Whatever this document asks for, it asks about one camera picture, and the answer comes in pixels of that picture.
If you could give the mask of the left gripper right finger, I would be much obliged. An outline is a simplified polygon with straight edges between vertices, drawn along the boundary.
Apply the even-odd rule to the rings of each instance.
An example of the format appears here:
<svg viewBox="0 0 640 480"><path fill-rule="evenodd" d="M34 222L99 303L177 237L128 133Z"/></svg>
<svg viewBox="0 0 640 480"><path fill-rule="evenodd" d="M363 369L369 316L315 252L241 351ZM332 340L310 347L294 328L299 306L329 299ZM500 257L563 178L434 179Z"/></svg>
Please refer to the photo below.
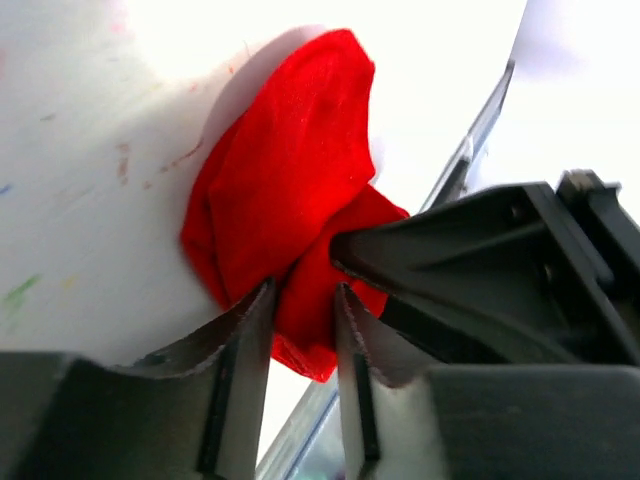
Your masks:
<svg viewBox="0 0 640 480"><path fill-rule="evenodd" d="M639 372L446 365L334 296L350 479L635 479Z"/></svg>

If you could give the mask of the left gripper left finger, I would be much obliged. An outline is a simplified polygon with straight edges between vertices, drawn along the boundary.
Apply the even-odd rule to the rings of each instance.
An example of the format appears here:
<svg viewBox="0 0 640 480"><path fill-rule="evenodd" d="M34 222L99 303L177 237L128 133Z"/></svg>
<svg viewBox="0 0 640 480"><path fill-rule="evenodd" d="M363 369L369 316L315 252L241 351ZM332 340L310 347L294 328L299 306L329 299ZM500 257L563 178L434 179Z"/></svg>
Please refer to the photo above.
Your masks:
<svg viewBox="0 0 640 480"><path fill-rule="evenodd" d="M276 286L131 366L1 356L5 479L251 479Z"/></svg>

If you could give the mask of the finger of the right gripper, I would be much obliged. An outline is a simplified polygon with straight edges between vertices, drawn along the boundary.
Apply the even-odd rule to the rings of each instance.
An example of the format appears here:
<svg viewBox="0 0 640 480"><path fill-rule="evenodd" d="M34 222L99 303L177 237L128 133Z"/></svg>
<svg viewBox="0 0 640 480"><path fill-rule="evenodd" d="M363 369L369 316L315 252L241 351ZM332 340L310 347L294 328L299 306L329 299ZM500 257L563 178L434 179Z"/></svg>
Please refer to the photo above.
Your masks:
<svg viewBox="0 0 640 480"><path fill-rule="evenodd" d="M341 233L329 250L341 270L409 306L396 326L429 350L466 337L510 363L639 361L608 298L613 269L545 183Z"/></svg>

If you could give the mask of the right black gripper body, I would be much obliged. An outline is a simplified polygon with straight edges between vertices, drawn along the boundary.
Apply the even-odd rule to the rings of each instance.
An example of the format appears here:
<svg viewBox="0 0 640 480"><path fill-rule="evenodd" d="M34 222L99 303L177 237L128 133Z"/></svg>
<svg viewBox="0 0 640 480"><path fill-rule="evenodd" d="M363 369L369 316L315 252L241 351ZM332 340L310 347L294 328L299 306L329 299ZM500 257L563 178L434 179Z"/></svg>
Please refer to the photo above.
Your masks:
<svg viewBox="0 0 640 480"><path fill-rule="evenodd" d="M604 183L592 170L564 173L557 195L616 280L639 279L639 226L618 201L619 183Z"/></svg>

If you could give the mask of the red sock with white print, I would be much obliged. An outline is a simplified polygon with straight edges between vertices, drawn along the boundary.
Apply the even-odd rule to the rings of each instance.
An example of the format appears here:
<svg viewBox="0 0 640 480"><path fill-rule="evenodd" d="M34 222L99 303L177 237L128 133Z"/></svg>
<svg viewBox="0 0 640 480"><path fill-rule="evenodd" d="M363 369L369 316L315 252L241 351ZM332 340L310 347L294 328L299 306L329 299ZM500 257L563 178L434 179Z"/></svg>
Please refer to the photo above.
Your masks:
<svg viewBox="0 0 640 480"><path fill-rule="evenodd" d="M272 355L318 382L336 366L336 286L348 283L374 315L387 300L333 267L332 237L406 217L371 183L374 72L346 29L289 55L204 162L180 235L195 273L223 308L275 279Z"/></svg>

